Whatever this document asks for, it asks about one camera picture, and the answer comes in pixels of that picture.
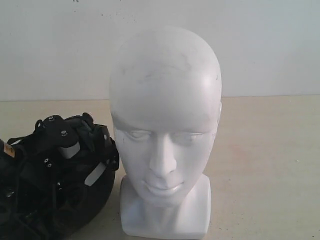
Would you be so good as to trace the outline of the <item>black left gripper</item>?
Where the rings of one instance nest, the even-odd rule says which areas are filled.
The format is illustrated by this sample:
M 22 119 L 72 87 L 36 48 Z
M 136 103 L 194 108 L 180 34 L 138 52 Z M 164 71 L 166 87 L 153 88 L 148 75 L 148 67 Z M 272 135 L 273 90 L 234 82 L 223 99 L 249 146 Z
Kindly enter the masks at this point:
M 50 115 L 39 119 L 32 133 L 0 143 L 0 196 L 78 194 L 80 174 L 75 157 L 80 137 L 109 170 L 119 169 L 119 153 L 106 125 L 94 123 L 87 112 L 67 118 Z

